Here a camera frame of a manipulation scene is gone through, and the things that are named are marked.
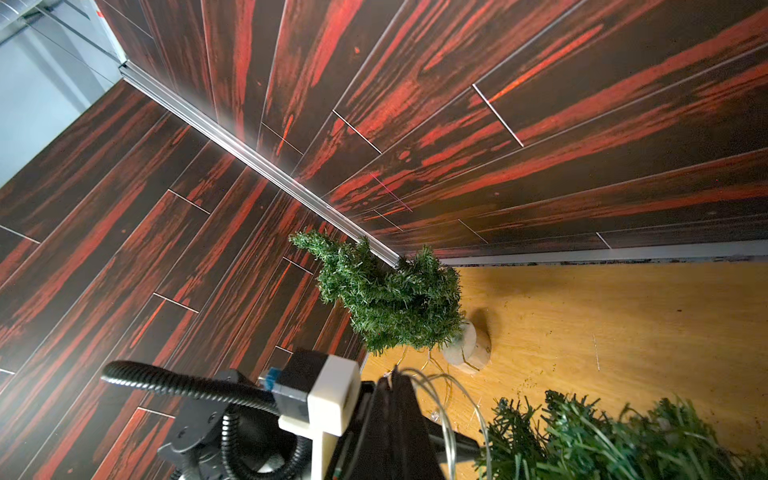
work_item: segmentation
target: wood grain texture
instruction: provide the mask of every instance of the wood grain texture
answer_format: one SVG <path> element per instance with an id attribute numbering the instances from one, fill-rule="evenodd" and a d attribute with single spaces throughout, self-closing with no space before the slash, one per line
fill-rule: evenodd
<path id="1" fill-rule="evenodd" d="M 464 221 L 494 243 L 766 213 L 768 148 Z"/>
<path id="2" fill-rule="evenodd" d="M 317 336 L 314 350 L 329 353 L 331 355 L 344 356 L 353 340 L 352 314 L 344 308 L 341 300 L 333 304 L 326 324 Z"/>
<path id="3" fill-rule="evenodd" d="M 147 19 L 144 17 L 144 10 L 141 9 L 139 0 L 104 0 L 115 10 L 120 12 L 125 18 L 134 23 L 147 35 L 151 35 Z"/>
<path id="4" fill-rule="evenodd" d="M 408 0 L 336 111 L 383 151 L 575 3 Z"/>
<path id="5" fill-rule="evenodd" d="M 0 286 L 32 255 L 38 244 L 0 228 Z"/>
<path id="6" fill-rule="evenodd" d="M 719 218 L 700 222 L 616 230 L 601 232 L 600 235 L 613 248 L 764 240 L 768 238 L 768 215 Z"/>
<path id="7" fill-rule="evenodd" d="M 216 118 L 200 2 L 141 0 L 141 7 L 167 66 L 169 86 L 205 115 Z"/>
<path id="8" fill-rule="evenodd" d="M 256 152 L 284 172 L 292 172 L 299 164 L 302 152 L 285 141 L 281 136 L 262 124 Z"/>
<path id="9" fill-rule="evenodd" d="M 566 235 L 563 237 L 534 238 L 530 240 L 488 243 L 470 247 L 438 248 L 435 249 L 435 255 L 439 258 L 457 258 L 603 249 L 607 249 L 607 247 L 596 233 L 584 233 L 582 235 Z M 414 253 L 415 250 L 407 254 L 413 255 Z"/>
<path id="10" fill-rule="evenodd" d="M 280 341 L 281 332 L 289 326 L 301 306 L 306 305 L 302 296 L 307 287 L 314 288 L 312 283 L 312 274 L 283 260 L 227 351 L 219 370 L 237 369 L 249 379 L 257 379 Z"/>
<path id="11" fill-rule="evenodd" d="M 218 123 L 256 146 L 284 0 L 203 0 Z"/>
<path id="12" fill-rule="evenodd" d="M 104 0 L 96 0 L 96 5 L 104 14 L 114 36 L 125 51 L 125 56 L 160 83 L 172 87 L 173 83 L 170 81 L 168 68 L 154 38 L 149 33 L 142 31 Z"/>
<path id="13" fill-rule="evenodd" d="M 303 291 L 296 312 L 283 325 L 277 344 L 291 352 L 296 352 L 298 349 L 311 350 L 323 331 L 332 309 L 332 303 L 323 303 L 320 299 L 317 280 L 312 277 Z"/>
<path id="14" fill-rule="evenodd" d="M 174 419 L 137 409 L 92 480 L 168 478 L 171 463 L 157 457 Z"/>
<path id="15" fill-rule="evenodd" d="M 491 362 L 476 376 L 451 369 L 486 420 L 505 396 L 534 406 L 546 389 L 600 398 L 618 415 L 662 397 L 691 399 L 723 446 L 756 449 L 765 440 L 768 353 L 764 339 L 765 263 L 514 266 L 461 268 L 462 309 L 488 327 Z M 595 355 L 597 343 L 600 369 Z M 402 356 L 370 356 L 363 380 L 377 380 Z M 400 363 L 421 368 L 426 352 Z M 441 356 L 434 355 L 445 368 Z M 439 373 L 426 366 L 427 375 Z M 706 372 L 706 375 L 692 375 Z M 436 385 L 444 395 L 445 384 Z M 448 414 L 480 439 L 470 402 L 456 396 Z M 434 403 L 419 395 L 428 415 Z M 472 463 L 457 478 L 472 480 Z"/>
<path id="16" fill-rule="evenodd" d="M 192 240 L 157 292 L 200 310 L 277 195 L 278 188 L 246 168 Z"/>
<path id="17" fill-rule="evenodd" d="M 293 171 L 293 178 L 322 197 L 378 156 L 365 138 L 332 113 Z"/>
<path id="18" fill-rule="evenodd" d="M 459 221 L 428 225 L 427 227 L 405 231 L 390 228 L 385 230 L 385 232 L 389 233 L 377 233 L 376 238 L 380 239 L 386 246 L 397 253 L 417 251 L 423 245 L 429 245 L 435 249 L 444 249 L 485 245 L 487 243 Z"/>
<path id="19" fill-rule="evenodd" d="M 755 128 L 768 108 L 766 58 L 768 48 L 731 59 L 403 198 L 412 211 L 379 211 L 409 230 L 759 150 L 768 145 Z"/>
<path id="20" fill-rule="evenodd" d="M 121 359 L 162 365 L 194 317 L 194 312 L 188 309 L 150 296 L 104 362 Z M 103 382 L 95 375 L 22 478 L 91 478 L 115 442 L 116 448 L 121 447 L 118 436 L 131 421 L 144 394 Z"/>
<path id="21" fill-rule="evenodd" d="M 17 478 L 207 215 L 168 192 L 0 396 L 0 469 Z M 28 355 L 32 354 L 26 343 Z"/>
<path id="22" fill-rule="evenodd" d="M 235 336 L 270 285 L 273 272 L 284 261 L 288 236 L 308 214 L 310 211 L 288 194 L 277 194 L 165 368 L 197 376 L 216 373 Z M 171 415 L 177 405 L 177 400 L 169 397 L 148 396 L 142 402 L 142 406 Z"/>
<path id="23" fill-rule="evenodd" d="M 164 117 L 0 288 L 0 368 L 22 366 L 204 143 Z"/>
<path id="24" fill-rule="evenodd" d="M 119 81 L 0 189 L 0 224 L 44 240 L 165 112 Z"/>
<path id="25" fill-rule="evenodd" d="M 478 86 L 529 144 L 761 45 L 767 22 L 761 0 L 586 2 Z"/>
<path id="26" fill-rule="evenodd" d="M 264 124 L 305 152 L 402 0 L 289 0 Z"/>
<path id="27" fill-rule="evenodd" d="M 243 162 L 213 141 L 208 141 L 170 189 L 212 212 L 244 169 Z"/>
<path id="28" fill-rule="evenodd" d="M 392 201 L 392 195 L 404 197 L 519 149 L 512 134 L 470 88 L 326 199 L 343 213 L 381 207 Z"/>
<path id="29" fill-rule="evenodd" d="M 284 369 L 286 365 L 288 365 L 288 360 L 290 360 L 291 357 L 290 352 L 286 352 L 285 350 L 281 350 L 277 347 L 275 347 L 272 350 L 272 355 L 270 355 L 270 358 L 266 361 L 266 365 L 264 366 L 264 369 L 270 369 L 270 368 L 276 368 L 276 369 Z"/>

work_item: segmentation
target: small christmas tree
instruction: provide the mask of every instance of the small christmas tree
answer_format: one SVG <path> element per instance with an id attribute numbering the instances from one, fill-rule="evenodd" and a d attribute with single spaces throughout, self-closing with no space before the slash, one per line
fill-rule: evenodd
<path id="1" fill-rule="evenodd" d="M 344 302 L 369 351 L 432 348 L 461 333 L 458 274 L 428 247 L 413 260 L 401 258 L 393 270 L 374 257 L 367 239 L 351 245 L 311 231 L 291 241 L 322 260 L 317 280 L 323 301 Z"/>

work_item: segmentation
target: wall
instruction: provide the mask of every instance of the wall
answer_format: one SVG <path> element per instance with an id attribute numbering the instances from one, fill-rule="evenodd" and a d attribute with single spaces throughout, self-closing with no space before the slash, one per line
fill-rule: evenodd
<path id="1" fill-rule="evenodd" d="M 98 0 L 127 56 L 399 253 L 768 237 L 760 0 Z"/>
<path id="2" fill-rule="evenodd" d="M 70 5 L 52 14 L 99 41 Z M 30 23 L 0 44 L 0 65 L 12 72 L 0 76 L 0 186 L 120 78 L 116 61 L 54 20 L 39 15 Z"/>
<path id="3" fill-rule="evenodd" d="M 120 81 L 0 188 L 3 478 L 167 478 L 177 399 L 131 359 L 257 379 L 296 349 L 365 355 L 288 235 L 329 224 Z"/>

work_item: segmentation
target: wire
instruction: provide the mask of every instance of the wire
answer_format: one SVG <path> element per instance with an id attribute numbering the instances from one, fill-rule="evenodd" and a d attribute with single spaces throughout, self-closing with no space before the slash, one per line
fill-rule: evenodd
<path id="1" fill-rule="evenodd" d="M 472 399 L 472 396 L 469 395 L 469 392 L 467 392 L 467 389 L 464 388 L 464 386 L 454 377 L 450 376 L 447 373 L 439 373 L 437 375 L 430 375 L 428 377 L 430 380 L 433 379 L 446 379 L 450 382 L 453 382 L 456 384 L 456 386 L 459 387 L 459 389 L 464 393 L 464 396 L 467 397 L 467 399 L 472 404 L 472 408 L 475 409 L 475 413 L 478 416 L 478 420 L 480 421 L 480 430 L 482 431 L 483 439 L 485 440 L 485 457 L 488 459 L 485 466 L 485 477 L 490 480 L 493 478 L 493 471 L 491 469 L 491 442 L 488 437 L 488 426 L 485 424 L 485 419 L 483 418 L 482 414 L 480 413 L 480 407 L 477 403 L 475 403 L 475 400 Z M 482 474 L 480 473 L 478 469 L 478 475 L 480 475 L 480 480 L 482 480 Z"/>
<path id="2" fill-rule="evenodd" d="M 438 414 L 440 415 L 440 422 L 442 427 L 442 437 L 445 440 L 445 459 L 448 463 L 448 475 L 450 480 L 456 479 L 456 435 L 451 427 L 451 419 L 448 417 L 448 413 L 445 411 L 442 403 L 440 402 L 440 395 L 438 395 L 435 386 L 427 375 L 421 370 L 406 368 L 401 370 L 403 373 L 411 373 L 411 380 L 423 389 L 427 395 L 432 397 L 432 400 L 437 405 Z"/>

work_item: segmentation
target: wooden floor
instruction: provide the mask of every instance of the wooden floor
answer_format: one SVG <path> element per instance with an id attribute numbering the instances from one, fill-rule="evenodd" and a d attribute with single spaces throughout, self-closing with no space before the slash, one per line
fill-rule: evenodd
<path id="1" fill-rule="evenodd" d="M 476 376 L 451 369 L 486 420 L 502 396 L 544 401 L 546 389 L 601 398 L 616 414 L 664 396 L 691 399 L 732 449 L 768 441 L 768 264 L 688 263 L 460 269 L 462 305 L 486 323 L 491 362 Z M 402 348 L 370 356 L 378 379 Z M 445 360 L 435 352 L 442 368 Z M 410 349 L 401 366 L 421 368 Z M 437 372 L 433 365 L 424 368 Z M 438 384 L 440 392 L 444 384 Z M 423 411 L 434 404 L 420 399 Z M 456 430 L 480 438 L 469 402 L 455 390 Z M 476 478 L 462 464 L 460 478 Z"/>
<path id="2" fill-rule="evenodd" d="M 297 348 L 361 359 L 319 264 L 343 238 L 124 82 L 0 189 L 0 478 L 167 478 L 177 404 L 98 378 L 112 359 L 252 379 Z"/>

